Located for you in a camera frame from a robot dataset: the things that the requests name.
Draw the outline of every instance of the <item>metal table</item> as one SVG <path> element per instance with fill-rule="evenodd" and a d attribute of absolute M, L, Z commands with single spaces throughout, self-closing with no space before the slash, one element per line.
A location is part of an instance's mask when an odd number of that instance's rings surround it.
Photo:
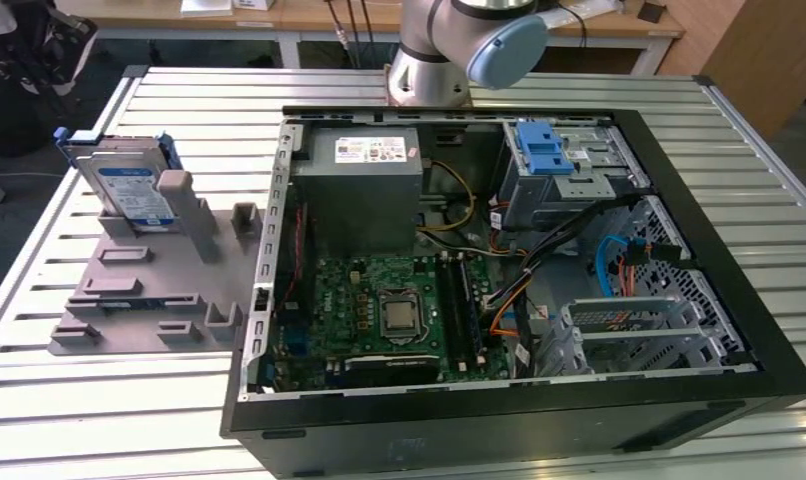
<path fill-rule="evenodd" d="M 97 127 L 177 140 L 212 208 L 264 205 L 281 105 L 380 105 L 378 72 L 152 68 Z M 806 362 L 806 190 L 716 89 L 691 78 L 531 75 L 480 106 L 636 109 Z M 53 357 L 45 350 L 100 233 L 69 173 L 0 288 L 0 478 L 270 478 L 218 438 L 229 352 Z M 385 474 L 459 478 L 806 478 L 806 401 L 680 448 Z"/>

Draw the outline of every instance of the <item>white object on desk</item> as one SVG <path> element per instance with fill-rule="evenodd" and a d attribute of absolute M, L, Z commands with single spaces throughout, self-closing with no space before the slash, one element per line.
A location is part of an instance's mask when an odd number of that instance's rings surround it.
<path fill-rule="evenodd" d="M 182 17 L 226 17 L 232 13 L 230 0 L 182 0 L 180 2 Z"/>
<path fill-rule="evenodd" d="M 572 10 L 581 19 L 587 20 L 588 18 L 617 10 L 620 6 L 624 7 L 624 4 L 617 0 L 583 0 L 581 2 L 567 5 L 565 8 Z M 548 29 L 561 27 L 563 25 L 568 25 L 577 21 L 575 15 L 568 13 L 565 8 L 552 8 L 551 10 L 536 14 L 541 18 Z"/>
<path fill-rule="evenodd" d="M 249 8 L 252 10 L 269 10 L 274 0 L 233 0 L 236 8 Z"/>

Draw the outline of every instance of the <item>yellow wire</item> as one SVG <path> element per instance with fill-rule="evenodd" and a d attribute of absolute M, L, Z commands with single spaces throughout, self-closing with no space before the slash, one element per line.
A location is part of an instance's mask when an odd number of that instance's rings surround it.
<path fill-rule="evenodd" d="M 521 293 L 524 291 L 524 289 L 527 288 L 527 286 L 531 284 L 532 281 L 533 281 L 533 279 L 529 278 L 527 280 L 527 282 L 524 282 L 524 284 L 517 288 L 517 290 L 515 292 L 512 292 L 512 295 L 509 296 L 509 298 L 507 298 L 507 301 L 500 306 L 500 310 L 497 310 L 497 314 L 495 315 L 495 320 L 492 321 L 492 327 L 497 326 L 497 324 L 500 322 L 500 317 L 503 316 L 504 312 L 509 308 L 509 305 L 512 305 L 512 301 L 515 300 L 515 297 L 519 296 L 519 293 Z"/>
<path fill-rule="evenodd" d="M 471 187 L 468 187 L 468 184 L 463 180 L 459 173 L 456 173 L 456 171 L 445 163 L 438 162 L 437 160 L 433 160 L 432 163 L 438 165 L 446 171 L 446 173 L 451 174 L 451 176 L 461 184 L 463 188 L 465 189 L 465 193 L 468 194 L 468 212 L 465 213 L 465 216 L 463 217 L 461 220 L 451 223 L 449 225 L 436 225 L 434 227 L 428 227 L 428 226 L 417 227 L 417 231 L 420 231 L 420 232 L 445 232 L 445 231 L 453 230 L 456 227 L 464 225 L 468 222 L 468 220 L 471 220 L 471 216 L 473 215 L 473 192 L 471 191 Z"/>

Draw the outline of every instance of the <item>blue tab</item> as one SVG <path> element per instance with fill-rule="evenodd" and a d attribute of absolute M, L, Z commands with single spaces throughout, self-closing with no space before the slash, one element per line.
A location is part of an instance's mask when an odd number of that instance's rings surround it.
<path fill-rule="evenodd" d="M 154 138 L 157 139 L 157 142 L 160 142 L 160 151 L 162 152 L 162 157 L 165 157 L 168 168 L 182 170 L 184 167 L 180 164 L 180 157 L 177 156 L 177 150 L 174 150 L 174 140 L 170 135 L 165 132 L 160 132 Z"/>
<path fill-rule="evenodd" d="M 516 124 L 519 144 L 532 175 L 571 175 L 575 166 L 563 156 L 563 140 L 547 122 Z"/>
<path fill-rule="evenodd" d="M 77 164 L 73 161 L 73 157 L 65 150 L 65 145 L 68 145 L 68 138 L 70 137 L 70 131 L 65 127 L 58 127 L 53 132 L 53 145 L 58 148 L 61 152 L 61 156 L 65 157 L 65 161 L 72 168 L 77 168 Z"/>
<path fill-rule="evenodd" d="M 102 136 L 102 133 L 93 130 L 77 130 L 68 142 L 73 145 L 97 145 Z"/>

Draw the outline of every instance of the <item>power supply label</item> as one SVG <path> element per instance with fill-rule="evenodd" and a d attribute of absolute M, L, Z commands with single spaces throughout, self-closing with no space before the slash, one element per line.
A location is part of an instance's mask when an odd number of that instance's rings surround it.
<path fill-rule="evenodd" d="M 334 141 L 334 163 L 405 162 L 402 137 L 341 137 Z"/>

